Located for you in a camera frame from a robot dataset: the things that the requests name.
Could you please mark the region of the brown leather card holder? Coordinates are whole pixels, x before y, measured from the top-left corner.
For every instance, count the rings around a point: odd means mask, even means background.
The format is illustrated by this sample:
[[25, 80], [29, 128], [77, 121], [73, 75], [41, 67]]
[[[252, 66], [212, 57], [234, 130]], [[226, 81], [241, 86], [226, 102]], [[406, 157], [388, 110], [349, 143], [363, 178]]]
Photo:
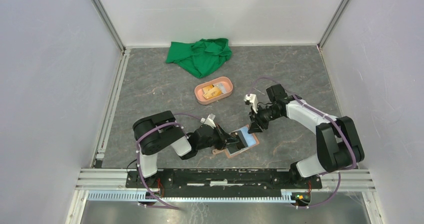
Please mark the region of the brown leather card holder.
[[246, 125], [241, 127], [231, 133], [233, 137], [236, 137], [239, 140], [237, 144], [230, 144], [226, 149], [217, 150], [213, 149], [212, 154], [217, 155], [220, 153], [224, 153], [227, 158], [233, 158], [257, 145], [259, 145], [259, 140], [255, 136], [255, 134], [249, 134], [249, 126]]

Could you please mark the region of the pink oval tray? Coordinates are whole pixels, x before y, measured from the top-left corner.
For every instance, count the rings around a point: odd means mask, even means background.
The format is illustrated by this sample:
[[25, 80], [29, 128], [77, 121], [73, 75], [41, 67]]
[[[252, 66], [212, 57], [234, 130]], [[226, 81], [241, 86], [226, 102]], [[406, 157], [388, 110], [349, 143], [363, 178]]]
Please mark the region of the pink oval tray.
[[233, 84], [227, 77], [218, 77], [211, 81], [197, 85], [194, 94], [197, 101], [202, 105], [207, 105], [232, 94]]

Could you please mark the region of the black card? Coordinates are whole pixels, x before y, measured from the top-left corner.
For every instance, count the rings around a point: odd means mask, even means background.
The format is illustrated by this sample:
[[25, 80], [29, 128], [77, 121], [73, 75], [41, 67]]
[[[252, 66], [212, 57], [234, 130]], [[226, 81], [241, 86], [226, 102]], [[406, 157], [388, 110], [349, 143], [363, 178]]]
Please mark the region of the black card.
[[248, 147], [247, 141], [241, 130], [234, 132], [233, 135], [236, 139], [238, 139], [238, 142], [235, 145], [237, 150], [241, 150]]

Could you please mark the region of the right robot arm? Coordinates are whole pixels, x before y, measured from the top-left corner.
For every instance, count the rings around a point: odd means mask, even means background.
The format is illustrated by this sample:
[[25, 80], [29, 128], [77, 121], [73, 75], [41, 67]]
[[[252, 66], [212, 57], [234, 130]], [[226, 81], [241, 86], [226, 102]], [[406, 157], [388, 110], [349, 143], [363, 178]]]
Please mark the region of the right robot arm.
[[268, 129], [269, 123], [285, 117], [298, 122], [316, 137], [316, 153], [291, 164], [289, 182], [295, 188], [308, 183], [309, 177], [354, 169], [364, 160], [362, 147], [354, 121], [336, 117], [309, 105], [299, 96], [289, 95], [281, 84], [266, 90], [269, 103], [261, 106], [255, 94], [246, 94], [245, 104], [251, 108], [248, 132], [259, 133]]

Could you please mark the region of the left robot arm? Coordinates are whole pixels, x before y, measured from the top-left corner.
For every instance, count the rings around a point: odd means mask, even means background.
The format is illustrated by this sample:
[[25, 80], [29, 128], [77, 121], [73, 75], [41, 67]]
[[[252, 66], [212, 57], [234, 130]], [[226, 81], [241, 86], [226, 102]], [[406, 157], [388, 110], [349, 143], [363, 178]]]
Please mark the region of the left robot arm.
[[210, 114], [201, 118], [201, 125], [193, 132], [186, 133], [184, 127], [176, 122], [172, 111], [164, 111], [136, 121], [133, 133], [136, 140], [138, 181], [144, 187], [152, 187], [157, 182], [158, 153], [171, 147], [182, 160], [196, 156], [206, 148], [224, 150], [229, 147], [244, 147], [241, 135], [227, 133]]

